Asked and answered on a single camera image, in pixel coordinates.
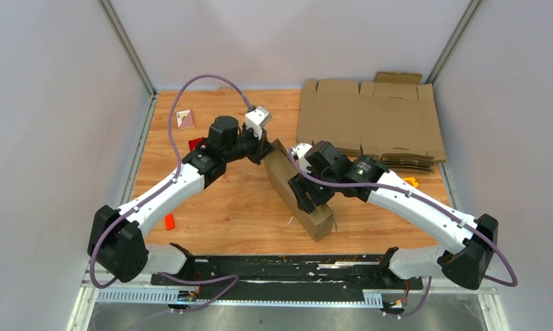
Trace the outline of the red small box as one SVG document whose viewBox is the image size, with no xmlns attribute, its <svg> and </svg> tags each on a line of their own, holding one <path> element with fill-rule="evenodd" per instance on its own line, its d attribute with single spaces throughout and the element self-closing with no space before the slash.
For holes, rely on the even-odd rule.
<svg viewBox="0 0 553 331">
<path fill-rule="evenodd" d="M 188 141 L 188 147 L 190 151 L 196 150 L 202 143 L 205 142 L 205 137 L 199 137 Z"/>
</svg>

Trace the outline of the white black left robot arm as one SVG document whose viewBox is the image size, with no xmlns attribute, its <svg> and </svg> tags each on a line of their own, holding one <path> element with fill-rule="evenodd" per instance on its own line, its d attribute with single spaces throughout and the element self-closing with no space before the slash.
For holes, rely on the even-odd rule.
<svg viewBox="0 0 553 331">
<path fill-rule="evenodd" d="M 196 268 L 186 250 L 147 245 L 145 238 L 162 218 L 221 177 L 230 162 L 246 158 L 260 164 L 272 151 L 265 130 L 270 119 L 261 107 L 248 112 L 242 124 L 234 117 L 217 117 L 207 137 L 166 178 L 117 208 L 99 208 L 88 243 L 90 269 L 100 265 L 122 283 L 143 272 L 163 272 L 179 285 L 189 284 Z"/>
</svg>

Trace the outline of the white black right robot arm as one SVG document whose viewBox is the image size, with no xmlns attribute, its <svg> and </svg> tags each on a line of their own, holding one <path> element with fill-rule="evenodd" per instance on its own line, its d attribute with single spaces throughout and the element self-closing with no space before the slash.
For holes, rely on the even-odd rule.
<svg viewBox="0 0 553 331">
<path fill-rule="evenodd" d="M 395 288 L 414 277 L 445 276 L 468 290 L 479 289 L 496 253 L 498 221 L 451 208 L 404 181 L 384 163 L 361 155 L 350 160 L 330 142 L 300 143 L 285 153 L 297 174 L 288 181 L 298 209 L 311 213 L 336 193 L 379 206 L 433 237 L 426 248 L 387 249 L 378 278 Z"/>
</svg>

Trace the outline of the pink white card box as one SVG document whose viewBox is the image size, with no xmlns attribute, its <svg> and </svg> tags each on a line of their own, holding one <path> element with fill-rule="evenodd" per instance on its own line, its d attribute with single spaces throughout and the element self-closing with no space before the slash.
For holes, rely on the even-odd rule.
<svg viewBox="0 0 553 331">
<path fill-rule="evenodd" d="M 176 120 L 178 130 L 180 131 L 195 129 L 194 113 L 192 109 L 176 112 Z"/>
</svg>

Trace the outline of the stack of flat cardboard boxes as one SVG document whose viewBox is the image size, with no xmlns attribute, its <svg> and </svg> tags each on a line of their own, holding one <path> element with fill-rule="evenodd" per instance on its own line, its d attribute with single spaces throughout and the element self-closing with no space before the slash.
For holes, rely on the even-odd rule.
<svg viewBox="0 0 553 331">
<path fill-rule="evenodd" d="M 378 72 L 373 80 L 309 79 L 301 89 L 296 139 L 329 141 L 343 154 L 429 172 L 447 157 L 434 86 L 421 78 Z"/>
</svg>

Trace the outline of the yellow plastic tool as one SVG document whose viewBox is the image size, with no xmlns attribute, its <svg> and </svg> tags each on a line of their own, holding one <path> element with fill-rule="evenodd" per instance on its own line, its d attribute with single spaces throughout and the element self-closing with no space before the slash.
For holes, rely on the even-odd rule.
<svg viewBox="0 0 553 331">
<path fill-rule="evenodd" d="M 413 188 L 419 187 L 419 182 L 415 177 L 403 177 L 402 180 L 411 185 Z"/>
</svg>

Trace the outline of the orange small clip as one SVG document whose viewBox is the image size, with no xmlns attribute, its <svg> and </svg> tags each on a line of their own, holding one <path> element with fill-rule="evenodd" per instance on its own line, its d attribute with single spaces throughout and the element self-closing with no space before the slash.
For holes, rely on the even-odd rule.
<svg viewBox="0 0 553 331">
<path fill-rule="evenodd" d="M 173 214 L 167 214 L 164 217 L 164 226 L 166 230 L 173 230 L 175 229 L 175 222 L 174 222 L 174 215 Z"/>
</svg>

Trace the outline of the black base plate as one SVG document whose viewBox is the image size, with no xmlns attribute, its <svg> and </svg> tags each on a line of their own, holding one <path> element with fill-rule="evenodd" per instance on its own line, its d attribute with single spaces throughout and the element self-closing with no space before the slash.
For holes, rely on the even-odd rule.
<svg viewBox="0 0 553 331">
<path fill-rule="evenodd" d="M 220 302 L 261 304 L 353 304 L 363 303 L 369 293 L 386 292 L 401 296 L 423 289 L 421 277 L 407 281 L 384 275 L 381 254 L 334 255 L 190 255 L 186 266 L 175 276 L 197 281 L 185 285 L 181 298 L 211 299 Z M 225 294 L 232 279 L 239 276 Z"/>
</svg>

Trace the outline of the aluminium frame rails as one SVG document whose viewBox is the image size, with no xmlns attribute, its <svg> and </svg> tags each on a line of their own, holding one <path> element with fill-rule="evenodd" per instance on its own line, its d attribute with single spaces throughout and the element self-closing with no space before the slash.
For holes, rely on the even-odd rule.
<svg viewBox="0 0 553 331">
<path fill-rule="evenodd" d="M 244 158 L 255 164 L 267 162 L 275 150 L 265 130 L 271 115 L 250 102 L 246 107 L 243 122 L 231 116 L 217 117 L 207 137 L 185 157 L 177 157 L 176 168 L 146 193 L 117 208 L 104 205 L 96 211 L 88 242 L 94 287 L 104 288 L 95 274 L 100 265 L 113 281 L 122 283 L 143 273 L 181 285 L 226 283 L 215 299 L 236 294 L 242 300 L 243 291 L 253 289 L 259 290 L 263 301 L 308 300 L 309 291 L 319 286 L 314 276 L 294 276 L 285 271 L 275 277 L 227 273 L 198 279 L 194 255 L 175 244 L 149 248 L 144 240 L 163 216 L 208 188 L 230 162 Z M 451 209 L 405 182 L 377 159 L 351 161 L 327 141 L 300 143 L 285 150 L 284 155 L 285 166 L 293 169 L 288 187 L 294 210 L 309 214 L 340 192 L 389 210 L 438 240 L 436 246 L 427 248 L 388 249 L 374 271 L 374 280 L 383 287 L 409 286 L 415 278 L 444 276 L 462 288 L 477 290 L 487 279 L 492 258 L 503 258 L 496 243 L 499 223 L 494 217 L 474 217 Z"/>
</svg>

